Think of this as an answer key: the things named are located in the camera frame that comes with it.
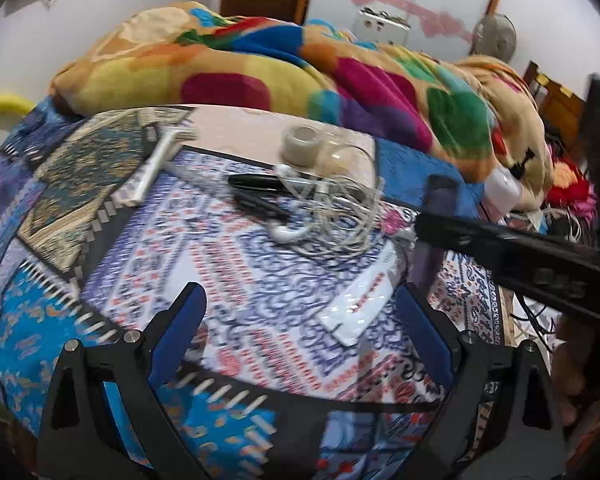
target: blue gripper pad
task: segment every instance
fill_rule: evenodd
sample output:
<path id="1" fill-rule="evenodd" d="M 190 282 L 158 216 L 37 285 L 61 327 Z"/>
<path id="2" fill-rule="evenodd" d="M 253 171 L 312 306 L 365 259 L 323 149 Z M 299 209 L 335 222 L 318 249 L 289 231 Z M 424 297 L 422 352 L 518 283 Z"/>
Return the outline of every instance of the blue gripper pad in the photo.
<path id="1" fill-rule="evenodd" d="M 395 308 L 425 371 L 437 384 L 449 391 L 454 382 L 451 352 L 418 301 L 404 285 L 398 287 L 395 293 Z"/>
<path id="2" fill-rule="evenodd" d="M 175 302 L 181 300 L 183 293 L 184 290 Z M 152 368 L 147 380 L 154 391 L 175 377 L 182 356 L 198 331 L 205 312 L 205 289 L 201 285 L 196 285 L 185 298 L 184 305 L 173 318 L 152 353 Z"/>

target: black cable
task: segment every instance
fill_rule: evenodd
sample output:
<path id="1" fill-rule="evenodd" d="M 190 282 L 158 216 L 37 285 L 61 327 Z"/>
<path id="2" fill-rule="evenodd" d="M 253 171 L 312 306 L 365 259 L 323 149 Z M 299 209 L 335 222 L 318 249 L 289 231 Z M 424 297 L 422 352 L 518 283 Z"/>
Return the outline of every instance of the black cable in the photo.
<path id="1" fill-rule="evenodd" d="M 540 309 L 540 312 L 538 312 L 537 314 L 534 313 L 534 318 L 538 319 L 538 316 L 540 316 L 545 310 L 546 310 L 546 305 L 543 305 L 542 308 Z M 513 319 L 517 319 L 518 321 L 529 321 L 528 318 L 516 316 L 515 314 L 511 314 L 511 317 Z"/>
<path id="2" fill-rule="evenodd" d="M 531 324 L 531 327 L 534 329 L 534 332 L 536 332 L 536 335 L 538 336 L 538 339 L 542 342 L 542 344 L 547 349 L 547 351 L 549 352 L 549 354 L 554 353 L 554 351 L 549 348 L 549 345 L 547 344 L 547 342 L 544 339 L 543 332 L 547 333 L 546 330 L 542 326 L 540 326 L 540 324 L 538 323 L 538 320 L 535 317 L 536 314 L 526 304 L 524 296 L 522 296 L 522 294 L 519 294 L 517 292 L 515 293 L 515 295 L 516 295 L 516 298 L 518 298 L 518 302 L 520 303 L 520 307 L 522 307 L 522 310 L 525 311 L 525 314 L 526 314 L 526 316 L 528 318 L 527 321 Z"/>
<path id="3" fill-rule="evenodd" d="M 528 319 L 528 317 L 520 317 L 520 316 L 516 316 L 515 314 L 511 314 L 511 317 L 512 317 L 513 319 L 517 320 L 517 321 L 526 321 L 526 322 L 530 322 L 530 321 L 529 321 L 529 319 Z M 538 327 L 539 327 L 539 329 L 540 329 L 540 332 L 541 332 L 543 335 L 554 335 L 554 334 L 555 334 L 555 330 L 547 330 L 547 329 L 545 329 L 545 328 L 544 328 L 542 325 L 539 325 Z"/>

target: red cloth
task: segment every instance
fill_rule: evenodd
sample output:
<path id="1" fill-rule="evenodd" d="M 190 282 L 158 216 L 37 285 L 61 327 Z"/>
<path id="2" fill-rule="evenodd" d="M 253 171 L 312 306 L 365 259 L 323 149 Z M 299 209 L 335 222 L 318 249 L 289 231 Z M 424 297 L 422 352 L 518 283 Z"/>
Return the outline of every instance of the red cloth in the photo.
<path id="1" fill-rule="evenodd" d="M 567 164 L 573 173 L 576 174 L 577 182 L 571 184 L 567 189 L 553 186 L 546 196 L 546 201 L 551 207 L 565 208 L 573 205 L 574 202 L 584 202 L 589 197 L 589 181 L 584 178 L 579 168 L 575 163 L 565 157 L 556 158 L 556 162 L 563 162 Z"/>

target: white box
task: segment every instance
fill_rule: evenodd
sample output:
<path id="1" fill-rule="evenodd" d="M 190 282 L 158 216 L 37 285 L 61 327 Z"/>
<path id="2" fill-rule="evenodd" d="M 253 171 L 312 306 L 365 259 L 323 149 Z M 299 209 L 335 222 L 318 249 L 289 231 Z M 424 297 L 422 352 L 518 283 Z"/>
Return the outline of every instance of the white box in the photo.
<path id="1" fill-rule="evenodd" d="M 401 25 L 384 16 L 361 9 L 353 26 L 353 34 L 365 43 L 386 43 L 406 46 L 409 25 Z"/>

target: metal screw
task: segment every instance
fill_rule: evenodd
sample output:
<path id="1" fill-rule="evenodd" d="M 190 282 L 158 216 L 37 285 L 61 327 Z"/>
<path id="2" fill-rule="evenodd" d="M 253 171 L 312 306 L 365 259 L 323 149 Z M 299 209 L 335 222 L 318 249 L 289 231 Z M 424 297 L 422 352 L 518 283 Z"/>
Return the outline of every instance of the metal screw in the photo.
<path id="1" fill-rule="evenodd" d="M 577 298 L 580 300 L 587 295 L 587 284 L 585 282 L 573 282 L 571 283 L 571 291 L 569 293 L 570 298 Z"/>
<path id="2" fill-rule="evenodd" d="M 480 336 L 477 335 L 477 333 L 475 333 L 473 330 L 465 330 L 461 333 L 460 339 L 462 339 L 462 341 L 465 343 L 472 345 L 477 342 L 478 339 L 480 339 Z"/>
<path id="3" fill-rule="evenodd" d="M 538 347 L 536 346 L 536 343 L 531 341 L 531 339 L 526 339 L 520 344 L 522 345 L 522 348 L 524 348 L 527 352 L 538 351 Z"/>
<path id="4" fill-rule="evenodd" d="M 555 275 L 551 269 L 542 267 L 536 269 L 536 272 L 534 272 L 534 283 L 536 285 L 551 285 L 554 279 Z"/>
<path id="5" fill-rule="evenodd" d="M 559 274 L 553 284 L 551 284 L 551 288 L 555 288 L 557 290 L 565 290 L 569 285 L 569 277 L 566 274 Z"/>
<path id="6" fill-rule="evenodd" d="M 138 339 L 140 339 L 141 334 L 142 332 L 140 332 L 139 330 L 129 330 L 129 332 L 125 332 L 123 338 L 125 340 L 125 343 L 135 343 L 136 341 L 138 341 Z"/>
<path id="7" fill-rule="evenodd" d="M 69 339 L 69 341 L 67 341 L 66 343 L 64 343 L 64 349 L 67 352 L 73 352 L 76 348 L 78 348 L 78 345 L 80 343 L 78 342 L 77 339 Z"/>

